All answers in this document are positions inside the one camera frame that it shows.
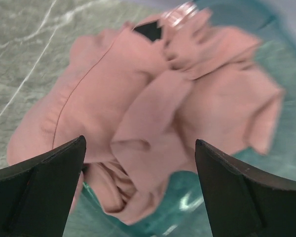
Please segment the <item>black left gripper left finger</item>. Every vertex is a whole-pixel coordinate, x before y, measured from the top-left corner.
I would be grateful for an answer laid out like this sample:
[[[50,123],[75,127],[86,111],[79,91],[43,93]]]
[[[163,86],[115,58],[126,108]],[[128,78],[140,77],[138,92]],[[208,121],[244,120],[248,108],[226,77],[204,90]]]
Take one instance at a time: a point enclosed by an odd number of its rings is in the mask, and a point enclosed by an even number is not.
[[[0,237],[61,237],[83,167],[79,136],[0,169]]]

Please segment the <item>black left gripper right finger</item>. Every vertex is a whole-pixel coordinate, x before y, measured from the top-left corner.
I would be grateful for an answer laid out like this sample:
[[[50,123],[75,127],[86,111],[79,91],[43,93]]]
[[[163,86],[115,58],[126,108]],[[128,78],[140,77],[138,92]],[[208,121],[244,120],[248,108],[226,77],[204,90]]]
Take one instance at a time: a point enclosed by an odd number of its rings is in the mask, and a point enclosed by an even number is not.
[[[296,181],[203,140],[196,141],[195,162],[213,236],[296,237]]]

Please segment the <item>pink t shirt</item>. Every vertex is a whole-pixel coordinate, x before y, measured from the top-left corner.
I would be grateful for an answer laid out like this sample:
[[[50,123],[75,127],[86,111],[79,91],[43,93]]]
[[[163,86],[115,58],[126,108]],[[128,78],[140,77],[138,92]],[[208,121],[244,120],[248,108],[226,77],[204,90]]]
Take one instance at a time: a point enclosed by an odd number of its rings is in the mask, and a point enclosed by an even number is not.
[[[79,37],[69,66],[11,136],[8,164],[82,135],[88,169],[79,180],[130,225],[156,210],[172,173],[196,171],[197,139],[229,155],[267,153],[284,89],[255,63],[260,40],[213,26],[211,15],[185,3]]]

